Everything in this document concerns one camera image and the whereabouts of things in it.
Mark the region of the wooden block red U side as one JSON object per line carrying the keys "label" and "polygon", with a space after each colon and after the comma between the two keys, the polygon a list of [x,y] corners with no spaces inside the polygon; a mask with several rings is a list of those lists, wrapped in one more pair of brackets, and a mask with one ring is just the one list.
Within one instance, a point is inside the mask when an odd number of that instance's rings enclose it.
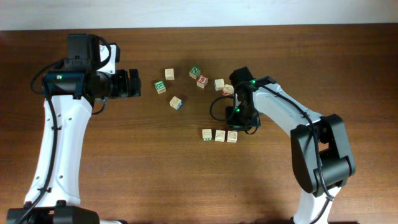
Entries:
{"label": "wooden block red U side", "polygon": [[236,143],[238,140],[238,132],[237,131],[228,131],[227,133],[227,141]]}

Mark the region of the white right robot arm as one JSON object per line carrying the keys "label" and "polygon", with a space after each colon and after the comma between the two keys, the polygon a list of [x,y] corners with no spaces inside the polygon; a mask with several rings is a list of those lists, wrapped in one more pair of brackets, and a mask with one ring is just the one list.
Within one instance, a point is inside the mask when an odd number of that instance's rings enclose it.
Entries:
{"label": "white right robot arm", "polygon": [[290,138],[293,173],[302,189],[290,221],[327,223],[334,198],[356,172],[342,118],[306,108],[273,78],[254,78],[247,67],[234,70],[229,80],[234,88],[234,103],[226,108],[230,130],[254,134],[263,114]]}

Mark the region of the wooden letter I block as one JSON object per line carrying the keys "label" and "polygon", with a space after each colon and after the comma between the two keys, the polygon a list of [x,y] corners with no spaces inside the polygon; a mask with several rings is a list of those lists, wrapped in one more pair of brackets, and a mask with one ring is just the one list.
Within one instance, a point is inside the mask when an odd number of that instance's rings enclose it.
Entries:
{"label": "wooden letter I block", "polygon": [[202,130],[202,139],[204,141],[211,141],[213,139],[212,129],[203,129]]}

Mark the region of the wooden block green V side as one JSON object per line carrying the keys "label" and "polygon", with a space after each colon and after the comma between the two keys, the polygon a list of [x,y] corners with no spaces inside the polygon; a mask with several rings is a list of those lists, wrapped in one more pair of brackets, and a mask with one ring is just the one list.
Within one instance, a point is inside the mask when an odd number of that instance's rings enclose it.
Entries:
{"label": "wooden block green V side", "polygon": [[226,137],[226,131],[224,130],[216,130],[215,132],[215,141],[224,142]]}

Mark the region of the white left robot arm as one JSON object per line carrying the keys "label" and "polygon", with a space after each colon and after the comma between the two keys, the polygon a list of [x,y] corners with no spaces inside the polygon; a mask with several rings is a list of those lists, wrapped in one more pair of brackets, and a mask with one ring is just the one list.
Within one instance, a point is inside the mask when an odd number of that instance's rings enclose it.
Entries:
{"label": "white left robot arm", "polygon": [[7,223],[102,223],[80,207],[79,172],[83,138],[95,102],[138,97],[136,69],[117,70],[120,48],[94,34],[70,34],[68,55],[43,68],[45,124],[34,179],[21,208]]}

